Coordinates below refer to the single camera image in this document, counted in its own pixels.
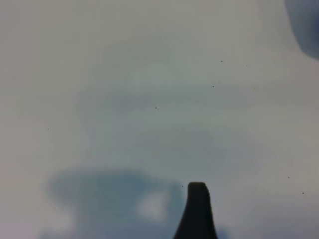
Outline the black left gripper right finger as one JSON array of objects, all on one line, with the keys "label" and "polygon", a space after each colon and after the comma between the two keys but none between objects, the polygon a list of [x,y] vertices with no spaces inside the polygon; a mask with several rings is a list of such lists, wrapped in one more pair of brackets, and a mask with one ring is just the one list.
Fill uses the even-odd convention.
[{"label": "black left gripper right finger", "polygon": [[206,188],[206,227],[210,239],[217,239],[217,234],[215,230],[213,213],[211,207],[211,199],[208,188]]}]

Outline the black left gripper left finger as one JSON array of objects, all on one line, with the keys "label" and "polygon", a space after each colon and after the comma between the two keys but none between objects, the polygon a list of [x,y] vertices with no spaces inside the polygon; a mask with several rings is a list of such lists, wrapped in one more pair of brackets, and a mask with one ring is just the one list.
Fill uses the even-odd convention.
[{"label": "black left gripper left finger", "polygon": [[210,195],[205,183],[189,183],[187,187],[186,206],[174,238],[211,238]]}]

